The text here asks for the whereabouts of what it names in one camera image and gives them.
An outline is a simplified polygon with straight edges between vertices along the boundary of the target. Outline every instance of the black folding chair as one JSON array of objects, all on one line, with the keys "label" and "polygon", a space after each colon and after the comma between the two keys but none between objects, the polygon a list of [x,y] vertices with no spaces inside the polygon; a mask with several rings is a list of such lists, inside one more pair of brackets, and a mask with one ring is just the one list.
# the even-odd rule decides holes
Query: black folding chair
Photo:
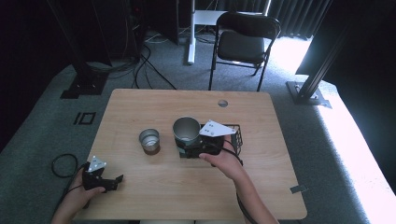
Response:
[{"label": "black folding chair", "polygon": [[260,91],[264,71],[268,64],[271,47],[280,33],[279,21],[263,15],[225,12],[216,23],[216,39],[210,70],[209,90],[212,89],[213,72],[216,63],[255,68],[253,76],[262,67]]}]

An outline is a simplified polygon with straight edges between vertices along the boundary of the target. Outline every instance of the person's right hand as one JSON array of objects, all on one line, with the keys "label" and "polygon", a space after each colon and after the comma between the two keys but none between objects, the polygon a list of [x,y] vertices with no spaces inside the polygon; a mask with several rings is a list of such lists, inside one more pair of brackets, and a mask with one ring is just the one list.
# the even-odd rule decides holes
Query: person's right hand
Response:
[{"label": "person's right hand", "polygon": [[[233,151],[233,146],[229,143],[231,142],[231,136],[224,136],[223,147]],[[218,167],[227,177],[232,180],[237,179],[246,174],[245,169],[242,167],[239,160],[231,153],[222,150],[219,155],[210,155],[207,153],[201,153],[199,157],[212,165]]]}]

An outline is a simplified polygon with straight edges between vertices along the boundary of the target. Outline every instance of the black wire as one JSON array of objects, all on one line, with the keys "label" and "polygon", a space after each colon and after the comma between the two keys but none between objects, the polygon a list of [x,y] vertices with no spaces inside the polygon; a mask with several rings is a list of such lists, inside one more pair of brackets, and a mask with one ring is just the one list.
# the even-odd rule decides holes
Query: black wire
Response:
[{"label": "black wire", "polygon": [[[58,173],[55,171],[55,163],[56,163],[56,161],[58,161],[60,158],[66,157],[66,156],[69,156],[69,157],[71,157],[71,158],[74,159],[74,161],[75,161],[75,170],[74,170],[73,174],[71,174],[71,175],[60,175],[60,174],[58,174]],[[56,176],[58,176],[58,177],[60,177],[60,178],[67,178],[67,177],[71,177],[71,176],[74,175],[74,173],[75,173],[76,170],[77,170],[77,167],[78,167],[78,160],[77,160],[77,157],[76,157],[75,155],[73,155],[73,154],[65,153],[65,154],[62,154],[62,155],[57,156],[55,159],[52,160],[51,171],[52,171],[53,174],[55,174]]]},{"label": "black wire", "polygon": [[127,63],[123,63],[121,65],[118,65],[116,67],[107,67],[107,68],[101,68],[101,67],[96,67],[94,65],[89,65],[91,70],[93,72],[97,73],[113,73],[113,72],[122,72],[122,71],[127,71],[130,69],[130,67],[134,66],[136,64],[136,61],[132,60]]},{"label": "black wire", "polygon": [[[149,61],[149,57],[151,56],[151,49],[150,49],[148,46],[146,46],[146,45],[144,45],[144,47],[145,47],[146,49],[148,49],[148,56],[145,57],[143,54],[140,54],[140,57],[142,57],[142,58],[144,59],[144,61],[140,64],[140,66],[138,67],[138,69],[136,70],[136,72],[135,72],[135,74],[134,74],[134,82],[133,82],[133,84],[132,84],[132,88],[134,87],[134,84],[135,84],[136,87],[137,87],[138,89],[140,89],[140,87],[139,87],[139,85],[138,85],[138,83],[137,83],[137,76],[138,76],[138,74],[139,74],[139,72],[140,72],[140,69],[142,69],[143,65],[147,66],[147,63],[148,63],[149,66],[150,66],[152,69],[154,69],[154,71],[155,71],[166,83],[168,83],[174,90],[176,90],[177,88],[176,88],[166,77],[164,77],[163,74],[161,74],[161,72],[158,71],[157,68]],[[148,84],[149,84],[149,86],[151,87],[151,84],[149,83],[149,78],[147,77],[147,73],[146,73],[146,79],[148,80]]]},{"label": "black wire", "polygon": [[[73,174],[71,174],[71,175],[59,175],[59,174],[55,171],[55,163],[56,163],[56,161],[59,160],[60,158],[66,157],[66,156],[70,156],[70,157],[72,157],[72,158],[75,160],[75,162],[76,162],[76,163],[75,163],[75,170],[74,170]],[[60,178],[71,177],[71,178],[69,179],[69,182],[68,182],[67,185],[66,185],[66,188],[64,188],[64,192],[63,192],[63,194],[62,194],[62,197],[59,199],[59,201],[57,202],[57,204],[56,204],[56,206],[55,206],[55,209],[54,209],[54,211],[53,211],[53,214],[55,214],[56,210],[58,209],[58,207],[59,207],[59,205],[61,204],[61,202],[64,200],[64,197],[66,196],[67,193],[69,193],[69,192],[72,191],[73,189],[77,189],[77,188],[79,188],[79,187],[82,186],[82,185],[80,185],[80,186],[77,186],[77,187],[75,187],[75,188],[69,189],[69,188],[70,188],[70,185],[73,183],[73,180],[76,178],[76,175],[77,175],[78,171],[79,171],[81,168],[83,168],[84,166],[85,166],[85,164],[82,164],[82,165],[80,165],[80,166],[78,167],[78,159],[77,159],[77,157],[76,157],[75,155],[73,155],[73,154],[70,154],[70,153],[65,153],[65,154],[59,155],[59,156],[57,156],[55,159],[52,160],[51,170],[52,170],[52,173],[53,173],[54,175],[56,175],[56,176],[58,176],[58,177],[60,177]]]},{"label": "black wire", "polygon": [[239,198],[238,193],[236,193],[236,199],[238,201],[239,208],[241,209],[242,213],[244,216],[247,218],[247,220],[250,222],[250,224],[257,224],[256,220],[248,213],[248,210],[245,208],[245,206],[242,204],[241,199]]},{"label": "black wire", "polygon": [[131,73],[134,73],[135,69],[136,69],[136,66],[134,68],[130,69],[128,72],[126,72],[126,73],[124,73],[122,75],[119,75],[118,77],[108,77],[107,79],[110,80],[110,79],[118,79],[118,78],[121,78],[121,77],[125,77],[125,76],[127,76],[127,75],[129,75]]},{"label": "black wire", "polygon": [[149,82],[148,67],[147,66],[145,66],[145,77],[146,77],[146,81],[148,82],[149,87],[152,89],[151,83]]},{"label": "black wire", "polygon": [[213,40],[208,40],[208,39],[204,39],[204,38],[202,38],[202,37],[196,36],[195,39],[198,40],[198,41],[201,42],[201,43],[215,44],[215,41],[213,41]]},{"label": "black wire", "polygon": [[211,146],[211,147],[215,147],[215,148],[217,148],[217,149],[221,149],[221,150],[223,150],[223,151],[226,151],[226,152],[232,154],[233,156],[235,156],[235,157],[238,159],[238,161],[239,161],[239,162],[241,163],[241,165],[243,166],[243,165],[244,165],[244,162],[241,160],[241,158],[239,158],[239,153],[238,153],[238,151],[236,150],[236,148],[233,146],[233,144],[232,144],[230,141],[225,140],[225,139],[224,139],[224,142],[229,143],[229,144],[233,147],[233,152],[232,152],[230,149],[228,149],[228,148],[225,148],[225,147],[218,147],[218,146],[216,146],[215,144],[212,144],[212,143],[209,143],[209,142],[203,142],[203,143],[204,143],[205,145],[208,145],[208,146]]}]

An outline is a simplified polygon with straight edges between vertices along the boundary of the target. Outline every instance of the wooden table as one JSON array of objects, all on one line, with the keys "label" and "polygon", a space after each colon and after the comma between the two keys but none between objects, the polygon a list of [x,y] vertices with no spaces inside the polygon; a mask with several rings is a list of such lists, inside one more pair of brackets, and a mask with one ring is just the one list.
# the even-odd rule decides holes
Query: wooden table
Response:
[{"label": "wooden table", "polygon": [[[232,180],[205,161],[179,157],[172,125],[183,116],[239,124],[240,157],[269,209],[278,219],[306,216],[302,194],[290,192],[298,183],[268,93],[114,90],[88,160],[106,161],[103,178],[124,175],[123,182],[77,219],[242,219]],[[147,128],[160,132],[154,156],[138,141]]]}]

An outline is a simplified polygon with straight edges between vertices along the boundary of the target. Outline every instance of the cable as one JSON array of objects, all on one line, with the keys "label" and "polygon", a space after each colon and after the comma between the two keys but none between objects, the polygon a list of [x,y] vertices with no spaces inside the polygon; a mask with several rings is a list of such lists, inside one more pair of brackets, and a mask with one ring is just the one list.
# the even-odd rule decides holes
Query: cable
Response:
[{"label": "cable", "polygon": [[122,75],[120,75],[118,77],[108,77],[107,79],[118,79],[118,78],[121,78],[121,77],[125,77],[125,76],[133,73],[135,69],[136,69],[136,66],[133,69],[131,69],[128,72],[126,72],[125,74],[122,74]]},{"label": "cable", "polygon": [[[74,162],[75,162],[75,170],[74,170],[73,174],[71,174],[71,175],[60,175],[60,174],[58,174],[58,173],[55,171],[55,163],[56,163],[56,161],[58,161],[60,158],[66,157],[66,156],[71,157],[71,158],[74,159]],[[58,176],[58,177],[60,177],[60,178],[67,178],[67,177],[73,176],[73,175],[75,174],[77,168],[78,168],[78,159],[77,159],[77,157],[76,157],[75,155],[70,154],[70,153],[65,153],[65,154],[59,155],[59,156],[57,156],[55,159],[52,160],[51,171],[52,171],[53,174],[55,174],[56,176]]]},{"label": "cable", "polygon": [[166,78],[163,76],[163,74],[160,73],[160,71],[157,70],[157,68],[149,61],[149,57],[151,56],[151,49],[144,45],[144,47],[146,49],[148,49],[148,57],[145,57],[143,54],[141,54],[140,56],[143,58],[143,62],[139,65],[138,69],[136,70],[136,72],[134,73],[134,82],[132,83],[132,88],[134,87],[134,84],[136,85],[136,87],[138,89],[140,89],[138,83],[137,83],[137,76],[140,72],[140,69],[142,69],[143,66],[145,66],[145,74],[146,74],[146,80],[148,81],[148,85],[152,88],[150,82],[149,82],[149,78],[147,76],[147,63],[148,65],[166,82],[168,83],[174,90],[176,90],[177,88]]},{"label": "cable", "polygon": [[[55,164],[56,164],[56,162],[57,162],[60,158],[62,158],[62,157],[71,157],[71,158],[74,159],[74,162],[75,162],[75,169],[74,169],[73,174],[71,174],[71,175],[60,175],[60,174],[58,174],[58,173],[55,171]],[[55,206],[55,209],[54,209],[54,211],[53,211],[53,214],[55,214],[56,210],[58,209],[58,207],[59,207],[59,205],[61,204],[61,202],[64,200],[64,197],[66,196],[67,193],[69,193],[70,191],[72,191],[72,190],[74,190],[74,189],[77,189],[77,188],[79,188],[79,187],[82,186],[82,185],[79,185],[79,186],[77,186],[77,187],[74,187],[74,188],[72,188],[72,189],[69,189],[69,188],[70,188],[70,185],[71,185],[72,182],[73,182],[73,180],[76,178],[76,175],[77,175],[78,171],[79,171],[82,167],[84,167],[85,164],[86,164],[86,163],[84,163],[84,164],[82,164],[81,166],[78,167],[78,159],[77,159],[77,157],[76,157],[75,155],[73,155],[73,154],[70,154],[70,153],[65,153],[65,154],[59,155],[59,156],[55,157],[55,159],[52,160],[51,171],[52,171],[52,173],[53,173],[54,175],[56,175],[56,176],[58,176],[58,177],[60,177],[60,178],[71,177],[70,180],[69,180],[69,182],[68,182],[67,185],[66,185],[66,188],[64,188],[64,192],[62,193],[61,198],[59,199],[59,201],[57,202],[57,204],[56,204],[56,206]]]},{"label": "cable", "polygon": [[154,36],[152,36],[152,37],[149,37],[149,38],[146,39],[144,42],[145,42],[145,43],[150,43],[150,44],[161,44],[161,43],[165,43],[166,41],[168,41],[168,39],[165,38],[165,37],[163,37],[164,40],[162,40],[162,41],[158,41],[158,42],[150,41],[151,39],[154,39],[154,38],[157,37],[157,36],[163,37],[163,35],[161,35],[161,34],[156,34],[156,35],[154,35]]},{"label": "cable", "polygon": [[[244,165],[244,162],[239,158],[239,153],[240,153],[240,151],[238,152],[237,149],[235,148],[235,146],[234,146],[230,141],[224,139],[224,142],[229,143],[229,144],[233,147],[233,151],[231,151],[230,149],[225,148],[225,147],[218,147],[218,146],[216,146],[216,145],[214,145],[214,144],[211,144],[211,143],[205,142],[205,144],[208,144],[208,145],[210,145],[210,146],[212,146],[212,147],[220,148],[221,150],[224,150],[224,151],[226,151],[226,152],[232,154],[233,156],[235,156],[235,157],[239,160],[239,162],[240,162],[241,165],[243,166],[243,165]],[[254,220],[254,218],[250,215],[250,213],[248,212],[248,210],[247,210],[247,209],[245,208],[245,206],[242,204],[241,200],[239,199],[238,193],[236,193],[236,199],[237,199],[237,201],[238,201],[239,208],[241,209],[241,211],[242,211],[242,213],[244,214],[245,218],[246,218],[251,224],[257,224],[257,222]]]},{"label": "cable", "polygon": [[131,60],[128,63],[124,63],[124,64],[121,64],[116,67],[101,68],[101,67],[96,67],[94,65],[89,65],[89,67],[91,68],[91,70],[93,72],[96,72],[96,73],[113,73],[113,72],[127,71],[135,64],[136,64],[136,62]]},{"label": "cable", "polygon": [[201,43],[215,44],[215,41],[213,41],[213,40],[204,39],[204,38],[201,38],[201,37],[198,37],[198,36],[196,36],[195,39],[198,40]]}]

